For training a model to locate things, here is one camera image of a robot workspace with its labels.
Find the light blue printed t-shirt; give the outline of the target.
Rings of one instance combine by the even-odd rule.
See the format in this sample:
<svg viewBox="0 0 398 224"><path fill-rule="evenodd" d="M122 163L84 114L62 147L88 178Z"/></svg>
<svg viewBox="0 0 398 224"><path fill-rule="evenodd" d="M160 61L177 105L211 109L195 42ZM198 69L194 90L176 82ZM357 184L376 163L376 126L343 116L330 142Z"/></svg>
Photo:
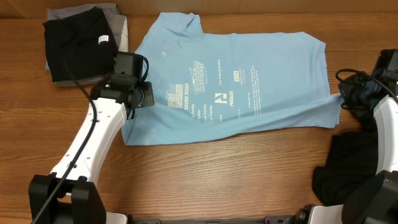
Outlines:
<svg viewBox="0 0 398 224"><path fill-rule="evenodd" d="M185 144L291 127L334 128L325 43L304 32L209 34L196 14L163 12L137 49L154 105L122 128L128 146Z"/></svg>

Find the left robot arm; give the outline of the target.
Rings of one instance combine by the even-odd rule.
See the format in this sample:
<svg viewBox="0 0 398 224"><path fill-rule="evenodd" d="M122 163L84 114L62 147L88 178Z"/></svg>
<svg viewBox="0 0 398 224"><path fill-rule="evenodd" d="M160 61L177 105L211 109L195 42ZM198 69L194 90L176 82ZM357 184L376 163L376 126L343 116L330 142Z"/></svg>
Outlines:
<svg viewBox="0 0 398 224"><path fill-rule="evenodd" d="M154 105L150 82L111 82L83 94L89 101L84 122L49 175L29 184L32 223L132 223L132 216L105 209L96 187L112 142L137 108Z"/></svg>

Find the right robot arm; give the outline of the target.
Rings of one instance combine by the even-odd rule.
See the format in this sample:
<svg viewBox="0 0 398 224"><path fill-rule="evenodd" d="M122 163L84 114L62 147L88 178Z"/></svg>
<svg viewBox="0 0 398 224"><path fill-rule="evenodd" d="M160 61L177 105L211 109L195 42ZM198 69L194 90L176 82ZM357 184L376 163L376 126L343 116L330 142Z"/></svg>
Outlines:
<svg viewBox="0 0 398 224"><path fill-rule="evenodd" d="M321 206L308 204L286 223L397 224L397 70L349 70L341 107L363 130L334 135L324 166L313 171Z"/></svg>

